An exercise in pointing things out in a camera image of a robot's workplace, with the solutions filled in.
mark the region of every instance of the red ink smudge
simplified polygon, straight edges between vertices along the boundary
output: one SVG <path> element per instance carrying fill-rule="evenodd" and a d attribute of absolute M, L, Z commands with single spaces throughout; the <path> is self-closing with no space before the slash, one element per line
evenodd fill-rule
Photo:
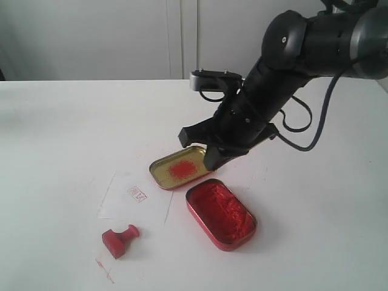
<path fill-rule="evenodd" d="M 115 282 L 112 280 L 112 277 L 109 275 L 110 270 L 109 270 L 109 272 L 107 272 L 106 269 L 104 268 L 104 265 L 102 265 L 102 262 L 100 262 L 100 261 L 97 260 L 97 259 L 95 259 L 95 260 L 96 260 L 98 266 L 99 266 L 100 268 L 102 268 L 102 270 L 103 270 L 103 271 L 105 272 L 105 274 L 107 275 L 107 279 L 108 279 L 112 284 L 114 284 Z"/>
<path fill-rule="evenodd" d="M 256 227 L 247 209 L 222 184 L 196 186 L 188 202 L 214 237 L 224 244 L 245 238 Z"/>
<path fill-rule="evenodd" d="M 186 179 L 190 175 L 195 174 L 196 171 L 195 164 L 190 161 L 180 161 L 169 168 L 171 176 L 178 180 Z"/>

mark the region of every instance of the cabinet door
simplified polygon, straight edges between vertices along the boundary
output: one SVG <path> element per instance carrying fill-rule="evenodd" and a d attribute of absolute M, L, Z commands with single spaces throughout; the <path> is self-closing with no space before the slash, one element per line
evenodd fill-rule
<path fill-rule="evenodd" d="M 2 1 L 7 79 L 182 78 L 179 0 Z"/>

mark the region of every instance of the red ink pad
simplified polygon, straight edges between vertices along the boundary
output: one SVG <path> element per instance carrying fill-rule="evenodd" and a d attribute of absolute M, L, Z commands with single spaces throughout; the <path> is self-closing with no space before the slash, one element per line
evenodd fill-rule
<path fill-rule="evenodd" d="M 219 249 L 231 251 L 250 240 L 257 222 L 237 197 L 217 179 L 191 188 L 187 207 Z"/>
<path fill-rule="evenodd" d="M 188 147 L 150 165 L 150 173 L 163 189 L 173 190 L 210 172 L 204 165 L 205 149 Z"/>

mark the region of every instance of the tin lid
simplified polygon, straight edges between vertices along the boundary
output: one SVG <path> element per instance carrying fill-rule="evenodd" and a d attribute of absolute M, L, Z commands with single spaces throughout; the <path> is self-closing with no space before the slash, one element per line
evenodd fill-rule
<path fill-rule="evenodd" d="M 210 173 L 203 163 L 205 153 L 203 147 L 188 147 L 153 162 L 150 173 L 160 188 L 175 189 Z"/>

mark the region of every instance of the red stamp mark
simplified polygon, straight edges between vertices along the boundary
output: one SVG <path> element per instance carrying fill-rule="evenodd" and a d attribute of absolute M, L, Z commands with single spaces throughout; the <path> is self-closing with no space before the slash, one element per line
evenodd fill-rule
<path fill-rule="evenodd" d="M 133 199 L 136 200 L 137 203 L 140 203 L 140 202 L 147 199 L 147 195 L 144 194 L 142 191 L 140 191 L 140 189 L 137 188 L 136 186 L 129 189 L 128 193 L 129 193 L 129 195 L 132 196 Z"/>
<path fill-rule="evenodd" d="M 112 280 L 112 277 L 110 276 L 110 270 L 109 271 L 106 271 L 104 265 L 102 265 L 102 262 L 100 262 L 98 259 L 95 259 L 98 266 L 104 271 L 104 273 L 107 275 L 107 279 L 112 283 L 114 284 L 115 282 Z"/>
<path fill-rule="evenodd" d="M 183 180 L 197 172 L 196 165 L 191 161 L 180 161 L 169 168 L 170 175 L 175 179 Z"/>

